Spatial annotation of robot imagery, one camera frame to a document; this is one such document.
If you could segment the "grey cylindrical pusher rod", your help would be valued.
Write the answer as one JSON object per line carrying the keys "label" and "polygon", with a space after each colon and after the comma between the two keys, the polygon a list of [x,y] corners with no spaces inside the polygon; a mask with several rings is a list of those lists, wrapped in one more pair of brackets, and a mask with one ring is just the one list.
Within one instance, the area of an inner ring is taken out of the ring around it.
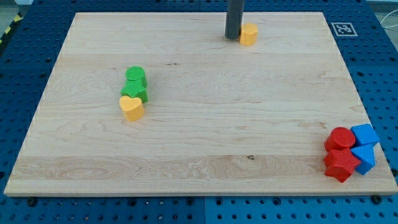
{"label": "grey cylindrical pusher rod", "polygon": [[240,37],[245,0],[228,0],[224,36],[229,40]]}

